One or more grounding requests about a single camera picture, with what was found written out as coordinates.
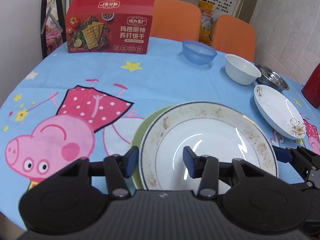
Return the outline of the white plate floral print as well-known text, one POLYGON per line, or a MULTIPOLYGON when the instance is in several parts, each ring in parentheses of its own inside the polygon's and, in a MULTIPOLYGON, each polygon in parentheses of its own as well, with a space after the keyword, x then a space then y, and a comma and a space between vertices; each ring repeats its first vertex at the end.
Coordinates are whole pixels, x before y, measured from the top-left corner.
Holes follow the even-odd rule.
POLYGON ((254 88, 255 104, 267 123, 282 136, 299 140, 306 136, 306 126, 296 107, 283 94, 266 86, 254 88))

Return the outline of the brown rimmed white plate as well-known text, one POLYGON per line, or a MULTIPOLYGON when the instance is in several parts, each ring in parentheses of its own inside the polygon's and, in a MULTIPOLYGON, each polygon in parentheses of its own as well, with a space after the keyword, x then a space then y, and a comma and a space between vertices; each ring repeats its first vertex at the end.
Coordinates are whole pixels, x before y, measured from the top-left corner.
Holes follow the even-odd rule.
POLYGON ((146 130, 139 155, 144 189, 197 191, 200 179, 191 178, 183 162, 185 146, 220 162, 244 159, 278 176, 274 150, 255 122, 231 107, 195 101, 167 109, 146 130))

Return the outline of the stainless steel bowl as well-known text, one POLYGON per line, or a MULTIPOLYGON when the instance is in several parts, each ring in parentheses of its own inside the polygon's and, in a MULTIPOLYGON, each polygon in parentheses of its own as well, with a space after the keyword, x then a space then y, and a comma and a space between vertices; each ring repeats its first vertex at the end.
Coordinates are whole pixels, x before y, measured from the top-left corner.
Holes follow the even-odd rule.
POLYGON ((256 64, 255 66, 261 72, 261 77, 257 78, 259 84, 272 87, 279 92, 290 89, 286 81, 274 70, 261 64, 256 64))

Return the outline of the white ceramic bowl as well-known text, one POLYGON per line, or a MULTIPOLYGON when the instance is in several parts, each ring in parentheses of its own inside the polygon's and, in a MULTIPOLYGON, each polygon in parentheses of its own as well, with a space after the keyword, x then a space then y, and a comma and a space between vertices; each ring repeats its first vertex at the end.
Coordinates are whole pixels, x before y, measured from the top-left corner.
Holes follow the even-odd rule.
POLYGON ((261 77, 260 70, 251 62, 233 54, 226 54, 225 71, 228 77, 240 85, 250 85, 261 77))

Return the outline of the blue plastic bowl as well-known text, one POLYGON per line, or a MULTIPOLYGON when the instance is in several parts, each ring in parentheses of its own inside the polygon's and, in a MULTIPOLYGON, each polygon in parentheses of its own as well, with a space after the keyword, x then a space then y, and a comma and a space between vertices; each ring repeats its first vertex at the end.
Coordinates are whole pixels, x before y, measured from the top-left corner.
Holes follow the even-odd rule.
POLYGON ((183 41, 182 54, 190 63, 202 66, 210 64, 217 56, 217 51, 201 42, 183 41))

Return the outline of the green plate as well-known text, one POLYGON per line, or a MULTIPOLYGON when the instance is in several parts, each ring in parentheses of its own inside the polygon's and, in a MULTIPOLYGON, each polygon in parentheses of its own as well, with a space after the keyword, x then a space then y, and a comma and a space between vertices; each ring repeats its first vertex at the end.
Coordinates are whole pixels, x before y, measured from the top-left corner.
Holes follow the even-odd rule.
MULTIPOLYGON (((137 146, 138 148, 140 148, 142 140, 144 138, 144 134, 149 129, 149 126, 153 123, 155 119, 157 119, 159 115, 161 115, 163 112, 170 109, 171 107, 173 107, 173 105, 160 108, 157 111, 150 114, 147 118, 145 118, 143 122, 140 124, 140 126, 137 128, 135 135, 133 136, 131 146, 137 146)), ((137 190, 142 190, 143 184, 141 182, 140 175, 139 175, 139 165, 136 166, 135 171, 133 172, 133 175, 131 178, 135 188, 137 190)))

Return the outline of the blue cartoon tablecloth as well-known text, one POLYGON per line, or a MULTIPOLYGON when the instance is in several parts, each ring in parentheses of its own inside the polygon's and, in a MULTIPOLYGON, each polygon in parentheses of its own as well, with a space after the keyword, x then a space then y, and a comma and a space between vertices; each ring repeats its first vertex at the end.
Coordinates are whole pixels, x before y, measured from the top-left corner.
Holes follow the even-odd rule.
POLYGON ((189 101, 216 102, 243 113, 279 147, 319 152, 319 110, 289 80, 284 95, 306 124, 302 140, 277 133, 261 116, 254 85, 233 82, 225 54, 190 63, 181 42, 151 38, 146 54, 69 53, 61 46, 14 89, 1 107, 1 213, 19 227, 21 196, 75 159, 124 154, 156 111, 189 101))

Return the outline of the red thermos jug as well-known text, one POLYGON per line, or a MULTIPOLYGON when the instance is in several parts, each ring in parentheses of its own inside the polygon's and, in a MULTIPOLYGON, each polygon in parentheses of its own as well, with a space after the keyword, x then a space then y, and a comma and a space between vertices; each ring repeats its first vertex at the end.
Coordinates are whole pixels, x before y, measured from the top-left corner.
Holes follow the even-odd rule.
POLYGON ((304 98, 315 108, 320 104, 320 64, 314 69, 301 90, 304 98))

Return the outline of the right orange chair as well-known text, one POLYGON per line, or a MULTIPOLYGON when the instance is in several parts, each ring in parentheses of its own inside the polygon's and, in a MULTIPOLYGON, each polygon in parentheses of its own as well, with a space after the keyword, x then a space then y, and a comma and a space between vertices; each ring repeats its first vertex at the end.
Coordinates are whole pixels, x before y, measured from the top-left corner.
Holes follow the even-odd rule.
POLYGON ((229 15, 216 20, 210 44, 213 49, 253 62, 255 45, 256 34, 250 24, 229 15))

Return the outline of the orange chair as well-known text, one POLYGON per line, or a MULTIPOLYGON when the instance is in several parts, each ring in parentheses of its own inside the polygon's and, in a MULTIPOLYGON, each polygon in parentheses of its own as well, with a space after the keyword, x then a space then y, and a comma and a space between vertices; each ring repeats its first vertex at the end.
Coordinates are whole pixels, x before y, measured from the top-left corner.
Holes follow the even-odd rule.
POLYGON ((216 20, 210 44, 213 49, 253 62, 255 45, 256 34, 250 24, 229 15, 216 20))
POLYGON ((198 41, 200 25, 201 11, 197 6, 178 0, 155 0, 151 37, 198 41))

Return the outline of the red cracker box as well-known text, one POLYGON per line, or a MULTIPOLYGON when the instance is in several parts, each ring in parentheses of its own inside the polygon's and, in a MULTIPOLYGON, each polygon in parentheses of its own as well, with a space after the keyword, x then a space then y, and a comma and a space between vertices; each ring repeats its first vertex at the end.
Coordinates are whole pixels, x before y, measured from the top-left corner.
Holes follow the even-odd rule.
POLYGON ((146 54, 155 0, 72 0, 68 52, 146 54))

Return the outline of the left orange chair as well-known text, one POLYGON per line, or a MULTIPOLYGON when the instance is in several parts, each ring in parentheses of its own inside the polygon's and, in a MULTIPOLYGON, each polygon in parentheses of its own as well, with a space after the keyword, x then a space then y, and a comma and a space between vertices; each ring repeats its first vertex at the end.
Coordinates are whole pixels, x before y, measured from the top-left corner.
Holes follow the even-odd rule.
POLYGON ((178 0, 155 0, 151 37, 198 41, 200 25, 201 11, 197 6, 178 0))

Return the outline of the yellow snack bag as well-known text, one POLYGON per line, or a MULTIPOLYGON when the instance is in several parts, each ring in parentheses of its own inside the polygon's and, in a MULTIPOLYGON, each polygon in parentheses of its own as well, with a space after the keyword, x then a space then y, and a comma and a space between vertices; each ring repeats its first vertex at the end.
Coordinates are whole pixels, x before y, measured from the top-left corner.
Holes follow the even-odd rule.
POLYGON ((205 1, 199 1, 199 9, 201 11, 201 26, 199 41, 210 46, 213 31, 213 12, 214 5, 205 1))

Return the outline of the black tripod stand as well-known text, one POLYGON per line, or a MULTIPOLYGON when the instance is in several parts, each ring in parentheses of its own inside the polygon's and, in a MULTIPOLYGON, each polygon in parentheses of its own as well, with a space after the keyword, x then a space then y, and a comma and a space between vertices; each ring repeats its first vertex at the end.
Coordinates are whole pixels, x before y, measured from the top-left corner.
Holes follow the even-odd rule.
POLYGON ((46 58, 66 41, 66 0, 41 0, 40 40, 46 58))

